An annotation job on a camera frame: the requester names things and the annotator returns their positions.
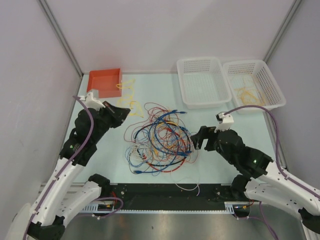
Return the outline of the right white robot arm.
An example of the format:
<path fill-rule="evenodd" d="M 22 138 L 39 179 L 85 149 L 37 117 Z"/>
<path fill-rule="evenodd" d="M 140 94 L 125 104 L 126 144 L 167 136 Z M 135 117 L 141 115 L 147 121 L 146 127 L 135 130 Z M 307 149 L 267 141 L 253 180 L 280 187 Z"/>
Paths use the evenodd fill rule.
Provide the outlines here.
<path fill-rule="evenodd" d="M 270 156 L 245 145 L 234 130 L 202 126 L 190 139 L 197 150 L 207 140 L 206 151 L 217 152 L 239 171 L 230 186 L 235 200 L 264 202 L 296 217 L 309 230 L 320 232 L 319 190 L 310 193 L 302 181 L 284 177 Z"/>

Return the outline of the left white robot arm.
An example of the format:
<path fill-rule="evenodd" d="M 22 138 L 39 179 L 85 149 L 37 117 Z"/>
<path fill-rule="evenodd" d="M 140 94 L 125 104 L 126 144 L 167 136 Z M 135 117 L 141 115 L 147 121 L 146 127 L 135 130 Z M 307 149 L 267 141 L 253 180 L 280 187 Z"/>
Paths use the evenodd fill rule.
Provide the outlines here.
<path fill-rule="evenodd" d="M 59 153 L 55 169 L 33 204 L 27 203 L 13 219 L 7 240 L 59 240 L 70 221 L 95 201 L 109 201 L 112 206 L 123 200 L 112 194 L 110 180 L 93 174 L 69 199 L 65 196 L 75 178 L 97 151 L 97 144 L 109 129 L 121 126 L 129 108 L 104 101 L 99 107 L 84 106 L 74 121 L 68 139 Z"/>

